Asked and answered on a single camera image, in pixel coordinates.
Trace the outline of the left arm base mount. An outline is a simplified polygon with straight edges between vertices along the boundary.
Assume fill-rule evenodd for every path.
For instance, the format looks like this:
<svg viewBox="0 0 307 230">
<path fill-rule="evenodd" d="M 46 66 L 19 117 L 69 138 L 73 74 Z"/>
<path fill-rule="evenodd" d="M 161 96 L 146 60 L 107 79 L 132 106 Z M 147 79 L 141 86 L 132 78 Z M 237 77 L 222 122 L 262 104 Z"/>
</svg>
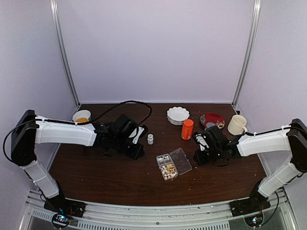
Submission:
<svg viewBox="0 0 307 230">
<path fill-rule="evenodd" d="M 58 194 L 55 197 L 46 196 L 45 192 L 41 191 L 45 199 L 44 209 L 54 212 L 51 223 L 57 230 L 62 230 L 69 226 L 74 217 L 82 218 L 86 204 L 81 201 L 67 199 L 58 182 Z"/>
</svg>

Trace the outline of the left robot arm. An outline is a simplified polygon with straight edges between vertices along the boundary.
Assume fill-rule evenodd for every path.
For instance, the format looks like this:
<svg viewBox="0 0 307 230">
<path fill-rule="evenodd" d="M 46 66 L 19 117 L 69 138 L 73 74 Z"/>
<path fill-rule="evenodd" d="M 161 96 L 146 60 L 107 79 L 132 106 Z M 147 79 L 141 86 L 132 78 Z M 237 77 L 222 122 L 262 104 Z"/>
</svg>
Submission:
<svg viewBox="0 0 307 230">
<path fill-rule="evenodd" d="M 138 125 L 125 114 L 115 122 L 77 123 L 37 116 L 27 110 L 17 125 L 6 135 L 11 139 L 11 154 L 7 159 L 22 168 L 42 191 L 50 204 L 59 213 L 69 209 L 69 202 L 63 198 L 60 186 L 47 172 L 35 154 L 35 146 L 45 143 L 75 144 L 102 148 L 125 155 L 133 160 L 144 155 L 139 139 L 148 131 L 147 126 Z"/>
</svg>

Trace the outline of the clear plastic pill organizer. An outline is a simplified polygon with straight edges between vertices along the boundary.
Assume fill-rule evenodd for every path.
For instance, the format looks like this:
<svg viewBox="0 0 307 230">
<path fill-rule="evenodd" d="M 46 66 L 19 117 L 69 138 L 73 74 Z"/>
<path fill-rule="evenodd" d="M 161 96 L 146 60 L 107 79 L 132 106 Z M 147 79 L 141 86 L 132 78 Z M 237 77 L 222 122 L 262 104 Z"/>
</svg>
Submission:
<svg viewBox="0 0 307 230">
<path fill-rule="evenodd" d="M 167 167 L 168 164 L 173 164 L 174 168 L 176 169 L 174 172 L 169 172 L 169 173 L 174 173 L 179 175 L 186 174 L 192 170 L 192 166 L 189 162 L 189 159 L 187 158 L 186 154 L 184 153 L 182 148 L 178 148 L 171 153 L 168 154 L 163 154 L 163 155 L 169 155 L 169 159 L 166 161 L 158 161 L 156 157 L 156 162 L 158 164 L 158 168 L 161 172 L 162 166 Z"/>
</svg>

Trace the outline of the orange pill bottle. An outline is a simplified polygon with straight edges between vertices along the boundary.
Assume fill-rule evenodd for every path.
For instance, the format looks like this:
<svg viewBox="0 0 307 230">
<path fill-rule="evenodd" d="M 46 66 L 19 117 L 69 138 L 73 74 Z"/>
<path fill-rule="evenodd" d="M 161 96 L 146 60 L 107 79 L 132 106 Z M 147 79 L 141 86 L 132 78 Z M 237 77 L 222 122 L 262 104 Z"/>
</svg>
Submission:
<svg viewBox="0 0 307 230">
<path fill-rule="evenodd" d="M 181 138 L 183 140 L 190 140 L 190 138 L 192 137 L 193 128 L 194 128 L 193 120 L 191 119 L 184 120 L 182 125 Z"/>
</svg>

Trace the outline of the grey capped white orange bottle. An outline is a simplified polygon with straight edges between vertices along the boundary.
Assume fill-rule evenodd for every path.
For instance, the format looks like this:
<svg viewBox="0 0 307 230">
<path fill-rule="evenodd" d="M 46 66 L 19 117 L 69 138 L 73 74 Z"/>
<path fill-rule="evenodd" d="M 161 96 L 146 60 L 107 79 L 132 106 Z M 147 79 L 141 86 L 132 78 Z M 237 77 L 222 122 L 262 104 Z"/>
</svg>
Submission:
<svg viewBox="0 0 307 230">
<path fill-rule="evenodd" d="M 215 126 L 215 123 L 208 122 L 207 125 L 206 125 L 206 128 L 211 128 L 213 126 Z"/>
</svg>

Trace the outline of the shorter small white bottle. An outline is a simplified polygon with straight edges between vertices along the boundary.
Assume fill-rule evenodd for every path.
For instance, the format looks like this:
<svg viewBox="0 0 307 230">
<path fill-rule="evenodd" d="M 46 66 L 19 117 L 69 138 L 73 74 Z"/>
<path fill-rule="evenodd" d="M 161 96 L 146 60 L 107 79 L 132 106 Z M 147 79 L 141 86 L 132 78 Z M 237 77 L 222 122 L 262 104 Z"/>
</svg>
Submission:
<svg viewBox="0 0 307 230">
<path fill-rule="evenodd" d="M 148 134 L 148 136 L 147 136 L 147 143 L 149 145 L 152 145 L 154 143 L 154 135 L 153 134 Z"/>
</svg>

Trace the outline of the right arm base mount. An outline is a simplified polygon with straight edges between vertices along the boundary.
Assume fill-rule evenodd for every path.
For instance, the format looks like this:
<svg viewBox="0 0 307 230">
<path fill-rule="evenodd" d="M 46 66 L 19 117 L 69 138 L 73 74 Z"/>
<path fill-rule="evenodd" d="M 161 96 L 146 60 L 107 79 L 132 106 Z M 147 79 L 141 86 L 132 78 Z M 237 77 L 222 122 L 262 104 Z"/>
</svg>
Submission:
<svg viewBox="0 0 307 230">
<path fill-rule="evenodd" d="M 254 229 L 264 223 L 263 210 L 271 207 L 268 198 L 258 192 L 260 183 L 261 180 L 256 183 L 248 198 L 229 203 L 232 216 L 245 216 L 245 223 Z"/>
</svg>

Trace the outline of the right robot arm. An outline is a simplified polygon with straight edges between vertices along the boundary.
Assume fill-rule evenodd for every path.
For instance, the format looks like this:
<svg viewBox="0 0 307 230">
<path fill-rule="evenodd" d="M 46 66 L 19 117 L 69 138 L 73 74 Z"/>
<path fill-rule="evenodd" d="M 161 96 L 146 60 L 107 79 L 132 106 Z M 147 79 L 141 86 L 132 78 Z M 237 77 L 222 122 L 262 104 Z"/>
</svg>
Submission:
<svg viewBox="0 0 307 230">
<path fill-rule="evenodd" d="M 228 139 L 217 126 L 203 133 L 194 132 L 194 141 L 199 145 L 194 160 L 198 165 L 227 164 L 231 159 L 240 159 L 254 154 L 289 151 L 292 156 L 276 171 L 255 186 L 255 191 L 246 200 L 249 211 L 257 211 L 264 199 L 276 190 L 307 172 L 307 126 L 300 119 L 293 119 L 289 125 L 262 133 L 237 135 Z"/>
</svg>

